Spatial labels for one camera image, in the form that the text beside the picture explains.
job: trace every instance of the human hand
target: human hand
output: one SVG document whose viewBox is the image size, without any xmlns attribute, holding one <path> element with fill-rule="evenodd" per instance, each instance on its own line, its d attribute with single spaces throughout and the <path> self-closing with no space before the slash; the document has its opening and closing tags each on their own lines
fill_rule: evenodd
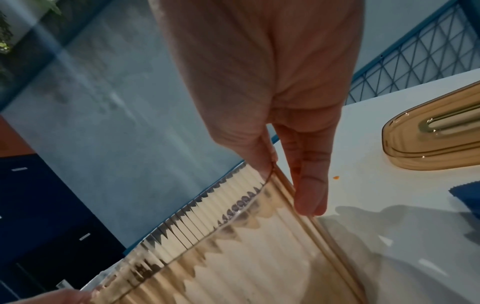
<svg viewBox="0 0 480 304">
<path fill-rule="evenodd" d="M 285 151 L 300 214 L 327 208 L 337 123 L 357 60 L 362 0 L 150 0 L 212 138 L 263 175 Z"/>
<path fill-rule="evenodd" d="M 74 289 L 60 289 L 13 302 L 11 304 L 86 304 L 89 302 L 90 297 L 90 292 Z"/>
</svg>

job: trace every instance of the clear plastic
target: clear plastic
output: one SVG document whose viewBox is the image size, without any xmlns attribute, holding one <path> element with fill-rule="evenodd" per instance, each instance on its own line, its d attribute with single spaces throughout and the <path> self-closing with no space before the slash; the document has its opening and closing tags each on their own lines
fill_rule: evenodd
<svg viewBox="0 0 480 304">
<path fill-rule="evenodd" d="M 146 237 L 92 304 L 365 303 L 362 285 L 319 223 L 298 216 L 275 167 L 241 164 Z"/>
<path fill-rule="evenodd" d="M 382 130 L 390 161 L 411 170 L 480 164 L 480 82 L 392 118 Z"/>
</svg>

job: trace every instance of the tabletop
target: tabletop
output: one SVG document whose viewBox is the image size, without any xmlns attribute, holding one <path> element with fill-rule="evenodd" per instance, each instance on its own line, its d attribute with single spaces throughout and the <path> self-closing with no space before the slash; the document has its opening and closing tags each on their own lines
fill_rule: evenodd
<svg viewBox="0 0 480 304">
<path fill-rule="evenodd" d="M 349 256 L 372 303 L 480 303 L 480 220 L 449 193 L 480 180 L 480 166 L 411 171 L 392 165 L 382 150 L 388 120 L 479 80 L 480 69 L 342 110 L 328 209 L 319 220 Z M 281 142 L 275 147 L 288 174 Z"/>
</svg>

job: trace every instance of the blue cloth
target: blue cloth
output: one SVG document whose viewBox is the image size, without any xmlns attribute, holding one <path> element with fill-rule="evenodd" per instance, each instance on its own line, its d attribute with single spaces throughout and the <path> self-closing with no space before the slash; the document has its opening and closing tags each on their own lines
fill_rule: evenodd
<svg viewBox="0 0 480 304">
<path fill-rule="evenodd" d="M 453 187 L 449 192 L 461 200 L 476 218 L 480 219 L 480 181 Z"/>
</svg>

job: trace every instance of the metal mesh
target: metal mesh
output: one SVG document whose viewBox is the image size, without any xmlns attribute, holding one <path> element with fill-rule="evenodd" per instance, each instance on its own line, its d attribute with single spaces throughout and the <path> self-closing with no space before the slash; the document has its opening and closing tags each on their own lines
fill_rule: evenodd
<svg viewBox="0 0 480 304">
<path fill-rule="evenodd" d="M 459 4 L 355 79 L 346 105 L 480 68 L 480 40 Z"/>
</svg>

